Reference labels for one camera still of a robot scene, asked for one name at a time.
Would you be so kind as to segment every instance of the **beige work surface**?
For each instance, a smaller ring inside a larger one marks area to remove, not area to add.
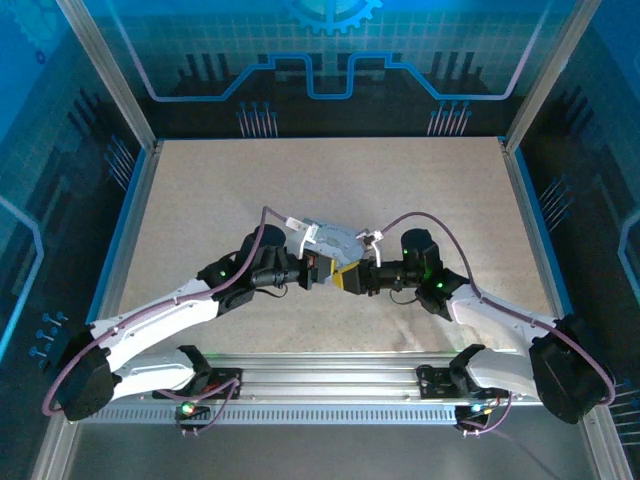
[[[263,205],[298,219],[373,230],[408,211],[431,212],[456,234],[481,287],[549,312],[495,138],[167,141],[120,311],[174,290],[237,250]],[[385,238],[384,259],[401,258],[400,235],[413,227],[429,228],[445,265],[465,273],[451,242],[424,218],[404,221]],[[409,299],[412,292],[396,296]],[[310,292],[293,286],[281,300],[256,295],[153,350],[195,344],[205,353],[433,352],[474,342],[509,346],[418,304],[395,305],[386,292],[368,298],[314,285]]]

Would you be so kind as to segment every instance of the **blue decorative graphic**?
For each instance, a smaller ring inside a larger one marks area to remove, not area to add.
[[[59,327],[61,327],[61,326],[62,326],[62,323],[60,323],[60,322],[56,322],[53,318],[51,318],[51,315],[49,315],[48,313],[44,313],[44,314],[42,315],[42,321],[43,321],[44,323],[53,323],[54,325],[57,325],[57,326],[59,326]]]
[[[36,62],[38,62],[40,65],[44,65],[46,61],[47,56],[44,54],[44,52],[42,50],[36,50]]]
[[[467,128],[469,117],[472,112],[469,110],[471,102],[462,102],[462,110],[456,110],[458,102],[451,102],[451,107],[447,107],[447,102],[441,101],[440,108],[433,110],[430,114],[427,136],[456,136],[463,135]]]
[[[31,347],[29,349],[29,356],[30,357],[35,357],[35,356],[46,357],[47,354],[39,351],[36,347]]]
[[[36,258],[31,264],[31,269],[29,270],[29,275],[22,286],[22,290],[20,291],[20,295],[18,295],[18,300],[16,301],[15,306],[13,307],[13,311],[11,312],[11,316],[9,317],[9,321],[7,322],[7,326],[2,334],[2,339],[0,339],[0,361],[2,361],[2,357],[7,351],[7,347],[9,346],[9,341],[13,335],[13,332],[16,329],[16,325],[18,324],[18,320],[20,319],[20,315],[22,314],[22,310],[24,309],[24,305],[27,302],[27,297],[29,296],[29,292],[31,292],[31,287],[33,286],[33,282],[35,282],[36,277],[38,275],[38,271],[40,270],[40,266],[42,265],[42,261],[44,260],[44,245],[42,243],[42,235],[40,233],[40,227],[38,226],[38,222],[36,222],[30,215],[20,210],[13,203],[7,200],[5,197],[0,196],[0,206],[6,208],[10,214],[12,214],[16,220],[26,226],[29,230],[31,230],[31,234],[33,235],[33,243],[36,248]]]
[[[37,48],[53,40],[58,29],[54,0],[9,0],[5,5],[22,33]]]
[[[633,294],[636,296],[636,300],[638,301],[638,303],[640,303],[640,282],[638,282],[638,277],[636,276],[636,273],[631,266],[629,257],[627,257],[629,231],[638,222],[640,222],[640,209],[633,212],[622,224],[617,253],[618,258],[620,259],[620,263],[622,264],[622,268],[624,269],[624,273],[629,280],[629,285],[631,285],[631,289],[633,290]]]
[[[319,34],[347,33],[347,28],[359,28],[362,20],[373,18],[372,10],[381,7],[380,0],[283,0],[290,18],[301,28],[311,27]]]
[[[278,136],[278,124],[276,113],[269,110],[270,103],[264,102],[260,108],[258,102],[251,102],[247,109],[247,102],[240,102],[240,111],[236,112],[236,118],[240,125],[242,138],[273,138]]]
[[[575,200],[566,179],[566,175],[560,179],[554,178],[538,199],[549,233],[553,232],[563,220],[569,218],[568,209]]]
[[[52,337],[52,336],[50,336],[50,335],[47,335],[46,333],[44,333],[44,331],[43,331],[42,329],[39,329],[39,330],[36,332],[36,338],[37,338],[38,340],[41,340],[41,339],[43,339],[43,338],[44,338],[45,340],[49,340],[50,342],[53,342],[53,337]]]
[[[287,0],[288,5],[291,8],[291,5],[296,6],[296,8],[301,9],[302,5],[305,4],[302,0],[293,1]],[[379,2],[376,2],[375,5],[371,1],[365,2],[359,12],[362,13],[362,10],[378,5]],[[129,34],[127,33],[122,20],[119,18],[118,13],[115,10],[115,7],[111,2],[107,2],[107,5],[111,11],[111,15],[114,19],[116,27],[120,34],[122,35],[122,39],[131,55],[133,63],[140,74],[140,78],[149,94],[149,96],[157,101],[157,102],[167,102],[167,103],[182,103],[182,102],[224,102],[242,85],[242,83],[253,73],[256,71],[267,71],[267,70],[276,70],[276,61],[277,60],[302,60],[305,64],[305,75],[306,75],[306,86],[307,86],[307,94],[310,98],[314,100],[347,100],[351,98],[354,90],[354,81],[355,81],[355,63],[359,59],[382,59],[384,60],[385,69],[391,70],[406,70],[415,80],[420,84],[429,94],[433,96],[436,100],[483,100],[483,101],[503,101],[511,96],[513,91],[515,90],[516,84],[520,79],[520,76],[524,70],[524,67],[531,55],[531,51],[540,36],[540,32],[542,30],[543,25],[546,22],[547,17],[549,16],[550,7],[553,3],[553,0],[546,6],[545,10],[542,12],[542,15],[538,19],[538,23],[536,24],[529,41],[518,61],[518,64],[511,75],[507,88],[505,92],[502,94],[443,94],[436,90],[436,88],[424,77],[422,73],[416,68],[416,66],[412,62],[402,62],[396,61],[393,59],[394,52],[391,51],[367,51],[367,52],[356,52],[352,53],[349,56],[347,61],[347,71],[346,71],[346,91],[344,93],[316,93],[314,87],[314,70],[313,70],[313,61],[310,55],[303,52],[279,52],[279,53],[270,53],[266,55],[266,63],[257,63],[250,64],[247,66],[238,77],[236,77],[233,82],[225,89],[225,91],[220,95],[185,95],[185,96],[176,96],[176,97],[168,97],[168,96],[160,96],[156,93],[153,85],[151,84],[151,80],[147,72],[142,65],[142,61],[138,56],[135,48],[133,47],[133,43]],[[324,10],[320,10],[324,12],[332,11],[335,12],[340,10],[340,8],[336,7],[335,0],[332,2],[327,2],[329,6],[323,7]],[[333,19],[332,24],[336,24],[335,15],[330,17]],[[326,16],[322,16],[322,21],[326,23]],[[346,22],[344,19],[339,19],[339,22]],[[320,24],[314,24],[316,27],[320,28]]]
[[[231,97],[231,95],[244,83],[244,81],[253,73],[266,70],[276,70],[277,60],[302,60],[305,64],[306,73],[306,86],[307,95],[313,100],[347,100],[353,95],[354,81],[355,81],[355,65],[356,61],[362,58],[367,59],[382,59],[384,60],[384,68],[390,70],[406,70],[416,81],[436,100],[489,100],[489,101],[502,101],[506,100],[513,93],[513,89],[516,86],[516,82],[519,77],[519,71],[513,75],[511,82],[505,93],[502,94],[458,94],[458,93],[439,93],[429,81],[418,71],[418,69],[408,62],[396,62],[393,60],[393,52],[356,52],[349,56],[347,62],[347,78],[346,78],[346,90],[344,93],[316,93],[313,82],[313,64],[311,57],[302,52],[296,53],[270,53],[267,55],[267,63],[256,63],[249,65],[244,71],[238,75],[238,77],[227,87],[227,89],[221,95],[194,95],[185,97],[161,97],[155,93],[149,77],[142,68],[142,64],[137,60],[136,66],[142,77],[142,81],[149,92],[149,96],[156,102],[172,103],[172,102],[224,102]],[[526,62],[526,58],[523,57],[523,64]]]
[[[135,160],[127,150],[124,142],[112,135],[111,143],[107,145],[107,152],[105,152],[103,158],[109,164],[109,175],[126,192],[133,175]]]

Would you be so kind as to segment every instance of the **glass panel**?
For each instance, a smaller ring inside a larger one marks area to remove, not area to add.
[[[165,138],[503,135],[573,0],[90,0]]]
[[[0,469],[19,479],[47,426],[39,361],[87,319],[140,148],[53,0],[0,0],[0,65]]]
[[[614,420],[640,472],[640,4],[602,2],[522,152],[575,312],[619,386]]]

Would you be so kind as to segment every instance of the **green led light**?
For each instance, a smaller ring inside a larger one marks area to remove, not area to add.
[[[196,406],[193,403],[183,403],[182,404],[182,413],[184,415],[191,415],[196,409]]]

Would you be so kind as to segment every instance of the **metal extrusion rail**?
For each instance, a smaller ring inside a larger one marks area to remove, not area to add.
[[[446,367],[451,354],[271,354],[209,358],[212,367],[243,369],[242,390],[220,418],[222,424],[452,425],[455,407],[472,398],[422,400],[419,365]],[[221,401],[185,424],[206,423]],[[539,404],[533,399],[518,404]],[[150,395],[107,405],[82,423],[173,424],[178,403]]]

